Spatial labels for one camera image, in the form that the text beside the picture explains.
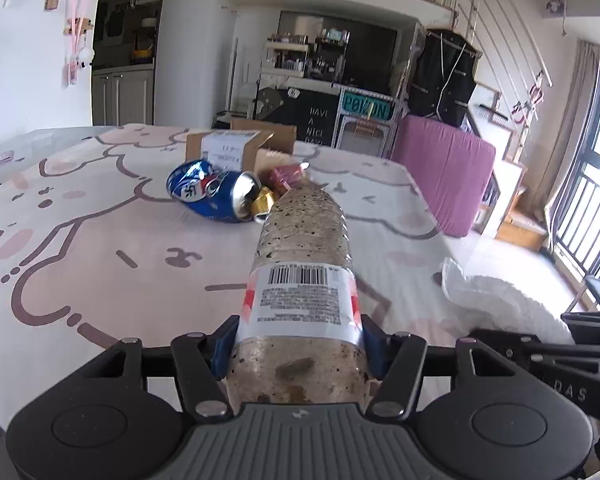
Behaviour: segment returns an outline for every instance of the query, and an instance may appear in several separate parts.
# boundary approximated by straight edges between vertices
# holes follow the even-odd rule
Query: pink mattress
[[[417,116],[402,122],[392,160],[404,164],[438,228],[464,237],[474,224],[496,149],[471,133]]]

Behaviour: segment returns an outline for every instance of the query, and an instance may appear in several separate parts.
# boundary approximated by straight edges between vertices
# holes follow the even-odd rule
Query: barcode
[[[324,267],[275,266],[269,271],[269,285],[294,283],[296,285],[328,285]]]

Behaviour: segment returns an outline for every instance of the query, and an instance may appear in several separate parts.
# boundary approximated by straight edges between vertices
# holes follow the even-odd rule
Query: crushed can
[[[224,222],[251,220],[251,204],[261,187],[251,171],[221,170],[204,158],[180,165],[167,178],[169,195],[202,216]]]
[[[366,405],[370,386],[344,215],[315,186],[263,225],[225,383],[244,402]]]

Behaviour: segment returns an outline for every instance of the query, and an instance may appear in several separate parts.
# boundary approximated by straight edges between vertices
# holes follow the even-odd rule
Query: window
[[[586,274],[600,278],[600,98],[574,177],[558,209],[556,241]]]

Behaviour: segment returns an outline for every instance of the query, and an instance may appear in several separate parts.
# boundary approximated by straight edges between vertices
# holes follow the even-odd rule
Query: curtain
[[[600,46],[578,40],[571,91],[542,180],[533,196],[535,207],[543,210],[549,231],[549,249],[554,248],[556,211],[574,168],[578,153],[589,133],[591,111],[600,77]]]

